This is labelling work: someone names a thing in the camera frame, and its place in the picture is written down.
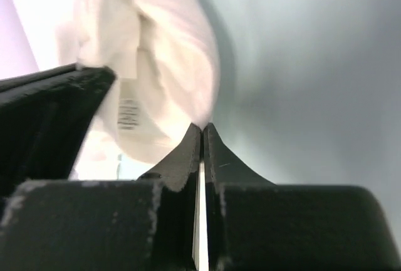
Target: black pointed object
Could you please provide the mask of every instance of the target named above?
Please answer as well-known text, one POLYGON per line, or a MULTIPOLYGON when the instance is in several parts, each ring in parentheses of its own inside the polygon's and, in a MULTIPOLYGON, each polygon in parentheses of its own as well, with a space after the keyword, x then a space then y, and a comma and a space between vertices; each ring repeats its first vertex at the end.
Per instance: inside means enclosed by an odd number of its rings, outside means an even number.
POLYGON ((0 196, 27 178, 68 177, 114 79, 108 68, 71 64, 0 81, 0 196))
POLYGON ((264 182, 213 125, 204 153, 210 271, 401 270, 383 211, 366 189, 264 182))
POLYGON ((0 270, 195 270, 200 138, 191 125, 137 181, 23 183, 0 224, 0 270))

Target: garment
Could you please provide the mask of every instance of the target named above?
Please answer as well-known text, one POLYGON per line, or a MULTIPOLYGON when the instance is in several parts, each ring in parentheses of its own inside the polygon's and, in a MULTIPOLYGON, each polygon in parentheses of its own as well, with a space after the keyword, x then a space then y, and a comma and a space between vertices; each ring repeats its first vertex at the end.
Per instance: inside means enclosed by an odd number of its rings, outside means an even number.
POLYGON ((117 149, 154 165, 191 123, 201 128, 208 123, 219 87, 219 59, 197 0, 14 2, 40 70, 78 61, 116 72, 77 169, 87 168, 82 160, 110 161, 108 155, 117 164, 117 149), (97 152, 93 141, 102 141, 97 152))

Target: folded cloth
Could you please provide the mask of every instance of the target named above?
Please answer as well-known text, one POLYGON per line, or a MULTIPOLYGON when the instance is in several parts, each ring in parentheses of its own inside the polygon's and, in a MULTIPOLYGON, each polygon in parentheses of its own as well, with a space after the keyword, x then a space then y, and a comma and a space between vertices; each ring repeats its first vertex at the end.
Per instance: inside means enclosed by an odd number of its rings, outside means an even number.
POLYGON ((75 0, 74 20, 78 63, 117 74, 98 115, 123 153, 154 164, 206 126, 219 62, 197 0, 75 0))

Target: fabric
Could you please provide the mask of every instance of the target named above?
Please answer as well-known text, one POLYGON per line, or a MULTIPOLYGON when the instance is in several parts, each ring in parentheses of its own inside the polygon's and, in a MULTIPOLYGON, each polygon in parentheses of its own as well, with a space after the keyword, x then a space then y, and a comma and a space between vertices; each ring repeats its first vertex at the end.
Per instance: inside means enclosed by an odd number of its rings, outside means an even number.
POLYGON ((81 149, 78 173, 105 160, 116 173, 119 151, 155 165, 191 123, 203 128, 210 120, 219 58, 198 0, 13 1, 39 69, 78 60, 117 74, 81 149))

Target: white label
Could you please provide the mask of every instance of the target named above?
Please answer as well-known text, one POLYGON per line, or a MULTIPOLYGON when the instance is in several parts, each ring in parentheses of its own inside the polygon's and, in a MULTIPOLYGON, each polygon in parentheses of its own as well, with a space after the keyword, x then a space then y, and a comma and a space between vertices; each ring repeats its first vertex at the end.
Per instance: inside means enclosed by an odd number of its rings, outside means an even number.
POLYGON ((132 131, 139 126, 138 101, 129 98, 120 98, 118 107, 118 129, 132 131))

